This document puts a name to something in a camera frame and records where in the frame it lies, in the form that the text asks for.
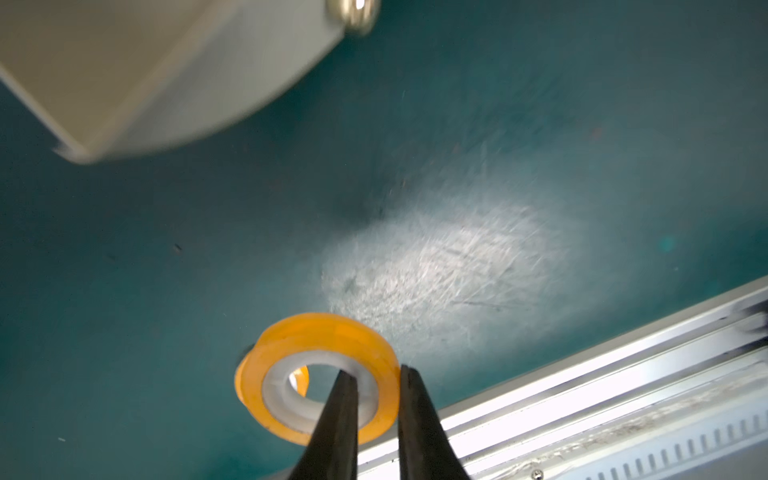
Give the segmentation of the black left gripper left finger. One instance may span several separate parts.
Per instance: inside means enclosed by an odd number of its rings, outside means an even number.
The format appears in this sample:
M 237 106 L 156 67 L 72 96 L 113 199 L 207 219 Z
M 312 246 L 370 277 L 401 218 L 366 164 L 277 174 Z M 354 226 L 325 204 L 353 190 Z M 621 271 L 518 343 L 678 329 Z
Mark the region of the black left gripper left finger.
M 289 480 L 357 478 L 358 386 L 340 371 L 303 455 Z

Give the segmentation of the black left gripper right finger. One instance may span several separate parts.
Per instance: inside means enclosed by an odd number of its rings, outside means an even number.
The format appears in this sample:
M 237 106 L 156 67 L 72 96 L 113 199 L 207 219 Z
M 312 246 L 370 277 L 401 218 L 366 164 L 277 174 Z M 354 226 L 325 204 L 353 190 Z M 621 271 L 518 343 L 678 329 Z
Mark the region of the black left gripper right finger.
M 400 370 L 398 457 L 401 479 L 470 479 L 449 443 L 420 373 L 407 365 Z

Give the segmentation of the orange tape roll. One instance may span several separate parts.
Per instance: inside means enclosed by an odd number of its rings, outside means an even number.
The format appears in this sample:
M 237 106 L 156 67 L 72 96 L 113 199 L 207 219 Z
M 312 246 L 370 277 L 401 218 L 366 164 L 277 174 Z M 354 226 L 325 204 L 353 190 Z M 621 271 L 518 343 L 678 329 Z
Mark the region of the orange tape roll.
M 244 357 L 238 364 L 234 375 L 234 388 L 236 395 L 241 403 L 245 403 L 242 391 L 242 379 L 243 370 L 246 364 L 247 358 Z M 310 373 L 307 366 L 300 367 L 293 371 L 288 377 L 289 383 L 292 388 L 302 397 L 307 395 L 310 385 Z
M 359 321 L 330 313 L 295 315 L 265 330 L 244 357 L 242 404 L 283 440 L 308 444 L 324 408 L 290 385 L 289 375 L 303 366 L 332 366 L 356 378 L 360 444 L 379 438 L 395 423 L 400 364 L 390 344 Z

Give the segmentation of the grey bottom drawer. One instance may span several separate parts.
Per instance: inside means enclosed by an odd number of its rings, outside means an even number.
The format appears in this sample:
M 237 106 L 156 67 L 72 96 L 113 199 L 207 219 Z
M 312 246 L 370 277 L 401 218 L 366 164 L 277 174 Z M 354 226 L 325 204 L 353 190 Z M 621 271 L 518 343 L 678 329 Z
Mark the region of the grey bottom drawer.
M 377 1 L 5 1 L 3 83 L 76 164 L 214 134 L 263 108 Z

